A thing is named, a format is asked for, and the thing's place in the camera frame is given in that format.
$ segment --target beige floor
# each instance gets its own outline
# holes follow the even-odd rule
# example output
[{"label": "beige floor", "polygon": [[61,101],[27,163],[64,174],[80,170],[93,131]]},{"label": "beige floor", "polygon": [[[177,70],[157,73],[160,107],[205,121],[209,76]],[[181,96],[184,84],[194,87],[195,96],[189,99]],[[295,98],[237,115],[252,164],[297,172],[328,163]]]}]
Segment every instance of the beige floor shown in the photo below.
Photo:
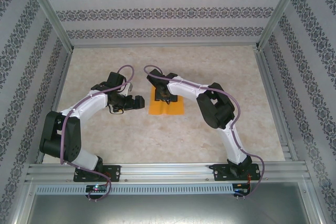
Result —
[{"label": "beige floor", "polygon": [[[216,130],[203,121],[196,103],[185,99],[182,116],[148,115],[151,84],[143,72],[147,64],[193,82],[221,84],[242,108],[237,130],[245,149],[266,161],[285,160],[249,46],[75,49],[58,110],[75,104],[124,64],[134,66],[131,94],[142,95],[146,108],[123,115],[111,115],[105,108],[87,122],[82,129],[82,147],[105,163],[226,161]],[[129,69],[122,72],[126,77],[130,73]],[[44,158],[44,163],[58,162],[47,155]]]}]

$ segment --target orange block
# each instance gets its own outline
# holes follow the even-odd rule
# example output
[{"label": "orange block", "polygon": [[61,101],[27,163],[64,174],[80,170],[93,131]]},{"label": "orange block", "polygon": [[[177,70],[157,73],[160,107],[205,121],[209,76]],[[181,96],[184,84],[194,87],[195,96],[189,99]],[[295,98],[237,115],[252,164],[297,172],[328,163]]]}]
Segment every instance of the orange block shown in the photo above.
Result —
[{"label": "orange block", "polygon": [[163,101],[155,101],[155,87],[152,87],[149,115],[184,115],[183,97],[178,96],[177,102],[167,104]]}]

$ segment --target enclosure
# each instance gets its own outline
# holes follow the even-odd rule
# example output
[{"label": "enclosure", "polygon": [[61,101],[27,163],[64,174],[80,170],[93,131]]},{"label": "enclosure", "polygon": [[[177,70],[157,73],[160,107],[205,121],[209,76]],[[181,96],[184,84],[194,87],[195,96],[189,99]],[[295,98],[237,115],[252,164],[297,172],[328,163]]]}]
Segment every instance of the enclosure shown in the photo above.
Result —
[{"label": "enclosure", "polygon": [[[0,223],[335,223],[335,14],[336,0],[1,0]],[[122,65],[145,108],[81,125],[82,148],[120,165],[89,202],[95,183],[40,152],[45,118]],[[228,157],[197,103],[149,112],[145,65],[236,98],[242,144],[265,161],[253,196],[209,169]]]}]

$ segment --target vented metal panel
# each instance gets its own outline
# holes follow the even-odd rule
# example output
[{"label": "vented metal panel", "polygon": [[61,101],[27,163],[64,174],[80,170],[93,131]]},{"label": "vented metal panel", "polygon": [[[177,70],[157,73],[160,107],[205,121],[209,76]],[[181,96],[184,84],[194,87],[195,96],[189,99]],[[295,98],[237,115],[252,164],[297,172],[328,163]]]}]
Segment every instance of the vented metal panel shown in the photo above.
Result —
[{"label": "vented metal panel", "polygon": [[[86,185],[41,185],[37,195],[83,195]],[[113,195],[232,194],[232,184],[112,185]]]}]

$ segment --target wall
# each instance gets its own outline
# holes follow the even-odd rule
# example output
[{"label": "wall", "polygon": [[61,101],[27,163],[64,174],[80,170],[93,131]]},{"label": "wall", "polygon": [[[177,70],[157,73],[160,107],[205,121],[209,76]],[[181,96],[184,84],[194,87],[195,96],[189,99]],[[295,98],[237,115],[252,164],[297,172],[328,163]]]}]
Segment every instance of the wall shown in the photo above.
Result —
[{"label": "wall", "polygon": [[279,0],[50,0],[75,46],[257,42]]},{"label": "wall", "polygon": [[37,0],[0,5],[0,223],[34,163],[68,53]]},{"label": "wall", "polygon": [[324,214],[336,222],[336,0],[291,0],[264,54]]}]

